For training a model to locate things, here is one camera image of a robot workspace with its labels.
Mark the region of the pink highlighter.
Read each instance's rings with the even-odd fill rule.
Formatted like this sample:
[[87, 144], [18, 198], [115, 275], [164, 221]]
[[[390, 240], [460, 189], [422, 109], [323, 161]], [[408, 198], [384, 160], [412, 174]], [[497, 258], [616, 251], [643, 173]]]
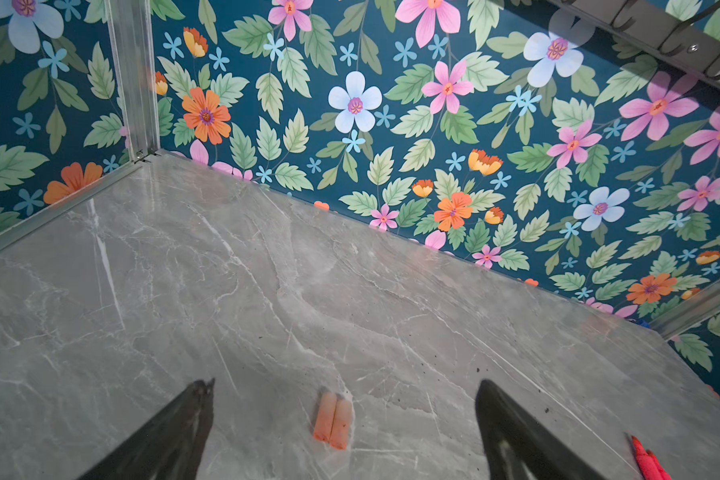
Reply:
[[659, 462], [657, 456], [651, 450], [647, 450], [647, 454], [654, 462], [661, 479], [662, 480], [672, 480], [671, 476], [668, 474], [668, 472], [663, 468], [663, 466]]
[[662, 480], [656, 462], [648, 454], [639, 439], [633, 435], [630, 441], [634, 451], [634, 457], [644, 480]]

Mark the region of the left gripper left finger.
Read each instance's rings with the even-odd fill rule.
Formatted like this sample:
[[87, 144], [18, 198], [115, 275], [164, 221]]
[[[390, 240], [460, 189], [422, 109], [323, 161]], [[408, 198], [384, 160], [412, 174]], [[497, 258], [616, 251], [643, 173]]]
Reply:
[[214, 421], [213, 379], [196, 380], [80, 480], [194, 480]]

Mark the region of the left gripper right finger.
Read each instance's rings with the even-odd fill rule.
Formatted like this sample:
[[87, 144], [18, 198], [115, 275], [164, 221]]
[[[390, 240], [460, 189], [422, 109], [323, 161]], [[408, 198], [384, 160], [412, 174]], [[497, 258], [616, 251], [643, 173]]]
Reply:
[[479, 385], [475, 414], [491, 480], [602, 477], [491, 380]]

